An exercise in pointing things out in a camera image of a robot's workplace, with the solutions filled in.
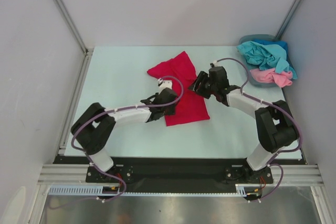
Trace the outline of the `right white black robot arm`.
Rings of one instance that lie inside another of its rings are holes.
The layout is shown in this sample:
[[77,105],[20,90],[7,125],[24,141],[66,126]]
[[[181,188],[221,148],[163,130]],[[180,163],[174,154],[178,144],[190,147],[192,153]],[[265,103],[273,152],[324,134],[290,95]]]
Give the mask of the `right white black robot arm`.
[[256,121],[259,144],[245,159],[235,181],[254,183],[278,154],[299,138],[299,131],[287,103],[279,100],[267,103],[243,92],[242,87],[229,84],[222,66],[212,66],[208,73],[201,71],[189,90],[227,106],[236,108]]

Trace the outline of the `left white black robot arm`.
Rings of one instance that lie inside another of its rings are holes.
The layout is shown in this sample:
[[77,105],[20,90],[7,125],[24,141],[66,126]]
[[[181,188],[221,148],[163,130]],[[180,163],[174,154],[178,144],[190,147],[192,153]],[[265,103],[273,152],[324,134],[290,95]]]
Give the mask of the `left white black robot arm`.
[[108,110],[100,103],[93,103],[71,127],[71,146],[86,155],[103,181],[121,182],[122,177],[116,172],[115,164],[105,149],[112,130],[134,123],[149,123],[165,115],[173,115],[181,97],[173,89],[163,88],[133,106]]

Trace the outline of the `red t shirt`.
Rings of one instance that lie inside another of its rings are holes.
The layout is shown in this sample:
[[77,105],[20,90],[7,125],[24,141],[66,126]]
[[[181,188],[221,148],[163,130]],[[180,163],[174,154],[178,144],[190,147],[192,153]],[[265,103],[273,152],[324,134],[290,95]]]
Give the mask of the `red t shirt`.
[[210,119],[204,98],[188,89],[196,79],[196,70],[185,51],[150,68],[147,70],[147,74],[157,79],[163,76],[173,76],[175,78],[172,80],[173,90],[178,95],[183,93],[175,107],[175,114],[165,116],[166,126]]

